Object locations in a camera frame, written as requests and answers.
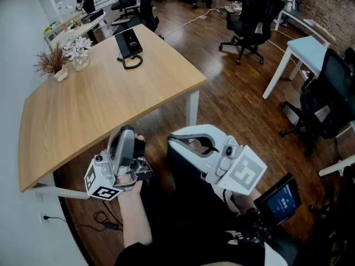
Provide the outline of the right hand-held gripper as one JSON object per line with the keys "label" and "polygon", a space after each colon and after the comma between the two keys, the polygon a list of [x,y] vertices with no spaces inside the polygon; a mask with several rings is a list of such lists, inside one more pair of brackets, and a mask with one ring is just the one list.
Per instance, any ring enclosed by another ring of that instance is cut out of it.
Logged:
{"label": "right hand-held gripper", "polygon": [[[199,140],[204,152],[198,152],[184,140]],[[250,195],[265,173],[266,164],[246,145],[240,146],[210,124],[187,126],[168,136],[169,145],[185,160],[206,173],[205,181],[217,187]]]}

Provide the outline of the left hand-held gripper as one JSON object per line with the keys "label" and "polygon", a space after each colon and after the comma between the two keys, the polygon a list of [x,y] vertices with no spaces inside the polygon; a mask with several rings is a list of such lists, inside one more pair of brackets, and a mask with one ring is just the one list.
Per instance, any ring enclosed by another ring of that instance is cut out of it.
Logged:
{"label": "left hand-held gripper", "polygon": [[111,201],[123,193],[115,187],[120,166],[130,166],[134,154],[135,134],[129,125],[116,127],[110,134],[108,150],[95,155],[84,176],[90,197]]}

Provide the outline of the black telephone handset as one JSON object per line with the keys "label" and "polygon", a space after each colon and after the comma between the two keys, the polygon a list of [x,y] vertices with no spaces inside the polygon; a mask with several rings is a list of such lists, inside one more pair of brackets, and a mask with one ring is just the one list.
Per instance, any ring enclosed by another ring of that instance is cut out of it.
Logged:
{"label": "black telephone handset", "polygon": [[129,50],[129,47],[127,45],[127,42],[126,42],[123,34],[118,33],[114,37],[116,39],[117,45],[120,50],[119,57],[122,59],[126,59],[126,58],[130,57],[130,50]]}

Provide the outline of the person's right forearm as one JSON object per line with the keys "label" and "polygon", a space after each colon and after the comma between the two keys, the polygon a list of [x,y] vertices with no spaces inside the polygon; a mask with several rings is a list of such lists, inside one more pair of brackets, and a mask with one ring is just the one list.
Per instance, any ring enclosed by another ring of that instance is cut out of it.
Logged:
{"label": "person's right forearm", "polygon": [[232,202],[236,206],[238,214],[245,214],[250,208],[256,208],[254,200],[258,199],[260,196],[260,192],[255,188],[249,195],[242,195],[236,192],[231,194]]}

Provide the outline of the black telephone base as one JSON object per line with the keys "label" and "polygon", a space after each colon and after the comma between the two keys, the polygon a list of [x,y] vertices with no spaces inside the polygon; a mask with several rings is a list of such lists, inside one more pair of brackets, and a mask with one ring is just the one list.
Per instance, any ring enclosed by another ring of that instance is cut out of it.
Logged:
{"label": "black telephone base", "polygon": [[124,59],[132,57],[135,54],[139,54],[143,51],[141,44],[132,28],[121,32],[122,48],[120,52]]}

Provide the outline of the person's left hand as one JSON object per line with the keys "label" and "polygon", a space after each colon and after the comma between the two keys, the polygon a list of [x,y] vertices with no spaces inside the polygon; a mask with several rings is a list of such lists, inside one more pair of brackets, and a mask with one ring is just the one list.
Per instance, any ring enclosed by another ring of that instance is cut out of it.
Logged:
{"label": "person's left hand", "polygon": [[149,184],[153,171],[145,158],[146,141],[143,135],[135,134],[134,154],[130,166],[120,166],[115,176],[115,187],[129,192],[139,192],[143,185]]}

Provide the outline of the white table leg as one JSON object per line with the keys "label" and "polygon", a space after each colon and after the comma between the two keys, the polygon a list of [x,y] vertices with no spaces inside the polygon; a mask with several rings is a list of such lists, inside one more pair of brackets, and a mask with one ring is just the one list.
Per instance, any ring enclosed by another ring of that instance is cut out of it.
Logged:
{"label": "white table leg", "polygon": [[194,126],[197,123],[199,105],[199,91],[192,91],[185,95],[186,126]]}

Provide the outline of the person's black clothing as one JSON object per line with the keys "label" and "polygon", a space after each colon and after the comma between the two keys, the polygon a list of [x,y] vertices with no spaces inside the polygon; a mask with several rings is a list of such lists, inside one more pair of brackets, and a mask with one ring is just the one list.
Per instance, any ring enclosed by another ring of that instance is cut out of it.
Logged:
{"label": "person's black clothing", "polygon": [[236,241],[236,217],[200,172],[168,148],[167,162],[175,188],[166,191],[156,179],[139,193],[153,241],[135,243],[118,255],[114,266],[293,266],[298,249],[282,229],[275,243]]}

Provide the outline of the clear glass vase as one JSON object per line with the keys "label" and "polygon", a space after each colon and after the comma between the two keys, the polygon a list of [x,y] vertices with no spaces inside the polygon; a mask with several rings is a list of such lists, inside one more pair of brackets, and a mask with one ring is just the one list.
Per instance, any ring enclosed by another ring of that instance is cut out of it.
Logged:
{"label": "clear glass vase", "polygon": [[73,60],[73,67],[76,71],[81,71],[83,69],[85,69],[89,63],[90,63],[90,60],[88,57],[83,57],[82,59],[78,59],[78,60]]}

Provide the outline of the white knobby vase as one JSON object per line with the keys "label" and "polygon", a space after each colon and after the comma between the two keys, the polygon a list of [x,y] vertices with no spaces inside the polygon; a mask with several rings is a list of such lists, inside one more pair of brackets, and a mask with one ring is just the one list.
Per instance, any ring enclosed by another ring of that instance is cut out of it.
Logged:
{"label": "white knobby vase", "polygon": [[61,83],[68,77],[68,69],[66,66],[62,66],[61,70],[54,74],[54,78],[57,82]]}

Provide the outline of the black screen device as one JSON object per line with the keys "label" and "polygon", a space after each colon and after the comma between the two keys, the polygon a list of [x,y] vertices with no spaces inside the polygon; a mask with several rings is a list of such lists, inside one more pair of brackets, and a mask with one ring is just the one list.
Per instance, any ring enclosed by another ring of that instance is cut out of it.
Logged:
{"label": "black screen device", "polygon": [[266,227],[274,227],[291,218],[302,204],[293,175],[286,174],[268,191],[254,200],[254,204]]}

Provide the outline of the pink flower bouquet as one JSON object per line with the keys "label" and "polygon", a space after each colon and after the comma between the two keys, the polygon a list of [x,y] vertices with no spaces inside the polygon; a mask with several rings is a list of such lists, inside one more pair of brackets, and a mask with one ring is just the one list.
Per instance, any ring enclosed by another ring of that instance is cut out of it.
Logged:
{"label": "pink flower bouquet", "polygon": [[75,38],[68,41],[63,47],[62,55],[71,61],[73,65],[83,65],[89,61],[88,50],[92,47],[92,43],[88,38]]}

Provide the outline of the brown dried plant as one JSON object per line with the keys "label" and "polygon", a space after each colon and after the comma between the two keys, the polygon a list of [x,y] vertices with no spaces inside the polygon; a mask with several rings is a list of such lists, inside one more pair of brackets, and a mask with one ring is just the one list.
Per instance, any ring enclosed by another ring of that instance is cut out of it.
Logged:
{"label": "brown dried plant", "polygon": [[50,76],[59,79],[64,74],[64,58],[62,47],[59,42],[49,46],[47,50],[35,55],[37,62],[33,65],[34,70],[40,76]]}

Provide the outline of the light blue top table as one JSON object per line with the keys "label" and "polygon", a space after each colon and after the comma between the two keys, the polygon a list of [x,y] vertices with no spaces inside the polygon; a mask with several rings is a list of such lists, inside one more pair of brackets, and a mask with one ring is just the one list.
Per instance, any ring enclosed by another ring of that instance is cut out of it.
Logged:
{"label": "light blue top table", "polygon": [[319,76],[326,51],[327,48],[312,36],[288,41],[283,58],[281,59],[277,70],[275,71],[262,97],[267,99],[270,96],[292,55],[298,59],[298,63],[289,77],[290,80],[296,76],[297,71],[302,65],[305,65],[311,72],[314,73],[315,76]]}

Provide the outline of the white desk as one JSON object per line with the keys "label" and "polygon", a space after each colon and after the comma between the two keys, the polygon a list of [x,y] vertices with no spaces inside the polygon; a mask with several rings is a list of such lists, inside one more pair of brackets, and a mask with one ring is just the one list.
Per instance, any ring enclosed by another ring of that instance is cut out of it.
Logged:
{"label": "white desk", "polygon": [[278,32],[278,28],[281,24],[281,18],[285,15],[290,17],[297,23],[301,24],[305,28],[307,28],[312,34],[316,35],[321,41],[323,41],[323,45],[328,48],[330,44],[335,44],[336,39],[333,35],[331,35],[325,28],[320,26],[318,23],[314,22],[313,20],[303,18],[301,14],[294,9],[287,10],[284,8],[278,15],[276,20],[276,25],[274,31]]}

